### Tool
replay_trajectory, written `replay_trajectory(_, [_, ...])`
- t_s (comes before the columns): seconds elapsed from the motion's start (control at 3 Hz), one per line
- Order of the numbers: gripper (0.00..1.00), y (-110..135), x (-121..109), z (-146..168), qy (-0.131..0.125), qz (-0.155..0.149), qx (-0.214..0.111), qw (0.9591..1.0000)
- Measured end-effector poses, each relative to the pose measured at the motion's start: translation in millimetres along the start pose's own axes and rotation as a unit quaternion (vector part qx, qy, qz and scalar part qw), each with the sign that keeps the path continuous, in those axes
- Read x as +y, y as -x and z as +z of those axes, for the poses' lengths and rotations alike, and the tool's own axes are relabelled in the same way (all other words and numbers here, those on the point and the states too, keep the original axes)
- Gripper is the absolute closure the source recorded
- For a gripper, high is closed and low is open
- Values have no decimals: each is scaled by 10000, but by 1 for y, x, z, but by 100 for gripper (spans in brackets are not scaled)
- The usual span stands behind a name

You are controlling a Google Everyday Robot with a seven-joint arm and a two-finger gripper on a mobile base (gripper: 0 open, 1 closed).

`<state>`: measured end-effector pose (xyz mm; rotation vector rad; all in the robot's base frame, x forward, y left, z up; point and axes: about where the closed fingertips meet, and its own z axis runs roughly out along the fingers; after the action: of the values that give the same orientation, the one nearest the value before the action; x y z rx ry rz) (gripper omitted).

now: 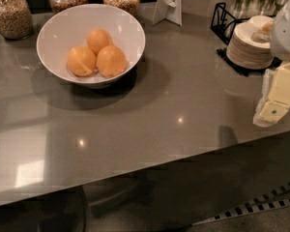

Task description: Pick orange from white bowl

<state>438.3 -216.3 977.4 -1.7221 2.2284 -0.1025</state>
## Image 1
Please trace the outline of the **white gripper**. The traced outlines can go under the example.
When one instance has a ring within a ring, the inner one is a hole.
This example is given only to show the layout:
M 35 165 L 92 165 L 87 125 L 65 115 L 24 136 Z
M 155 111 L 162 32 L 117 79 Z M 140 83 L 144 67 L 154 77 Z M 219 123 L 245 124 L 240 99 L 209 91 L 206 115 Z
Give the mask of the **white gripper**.
M 266 128 L 275 125 L 290 108 L 290 62 L 282 62 L 275 69 L 266 100 L 261 99 L 255 109 L 253 124 Z

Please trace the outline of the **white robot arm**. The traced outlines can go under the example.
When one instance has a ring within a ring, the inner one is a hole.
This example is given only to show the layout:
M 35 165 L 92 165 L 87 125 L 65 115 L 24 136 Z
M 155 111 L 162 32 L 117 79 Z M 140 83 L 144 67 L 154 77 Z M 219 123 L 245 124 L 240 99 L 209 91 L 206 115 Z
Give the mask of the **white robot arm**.
M 263 76 L 262 98 L 253 124 L 264 128 L 276 124 L 290 110 L 290 0 L 275 17 L 270 46 L 281 64 L 273 71 L 265 71 Z

